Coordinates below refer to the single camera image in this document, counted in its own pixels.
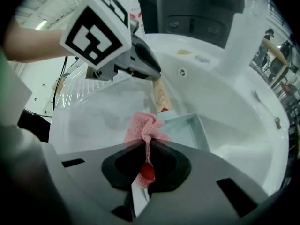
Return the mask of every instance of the white basin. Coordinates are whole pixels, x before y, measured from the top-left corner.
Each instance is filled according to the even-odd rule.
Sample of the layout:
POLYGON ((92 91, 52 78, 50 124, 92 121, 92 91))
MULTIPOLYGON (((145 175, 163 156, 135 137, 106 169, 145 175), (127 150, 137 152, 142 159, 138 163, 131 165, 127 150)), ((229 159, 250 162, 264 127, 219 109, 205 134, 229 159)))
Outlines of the white basin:
MULTIPOLYGON (((214 72, 222 49, 200 40, 174 35, 147 39, 160 62, 176 113, 198 113, 210 152, 246 173, 267 194, 278 190, 287 163, 289 124, 267 84, 260 83, 262 79, 252 70, 235 87, 227 84, 214 72), (192 53, 177 55, 178 49, 192 53), (204 62, 199 62, 196 55, 205 56, 209 63, 201 58, 204 62), (185 77, 179 75, 180 69, 186 71, 185 77), (266 105, 272 103, 282 129, 276 128, 274 117, 251 96, 253 89, 263 96, 262 101, 266 98, 266 105)), ((81 66, 65 80, 53 114, 49 142, 59 154, 121 143, 135 111, 155 112, 150 81, 124 73, 114 82, 87 81, 86 68, 81 66)))

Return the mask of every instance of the red cloth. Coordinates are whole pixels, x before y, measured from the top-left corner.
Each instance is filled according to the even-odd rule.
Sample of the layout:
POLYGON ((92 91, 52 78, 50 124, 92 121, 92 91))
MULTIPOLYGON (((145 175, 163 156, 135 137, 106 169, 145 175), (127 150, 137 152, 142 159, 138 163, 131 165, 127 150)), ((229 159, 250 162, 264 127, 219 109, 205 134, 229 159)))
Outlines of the red cloth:
POLYGON ((164 125, 164 121, 151 113, 135 112, 130 127, 126 133, 124 142, 143 139, 146 142, 146 161, 140 173, 137 176, 137 183, 142 188, 148 188, 148 185, 155 181, 155 174, 150 161, 150 141, 152 138, 171 141, 171 139, 159 130, 164 125))

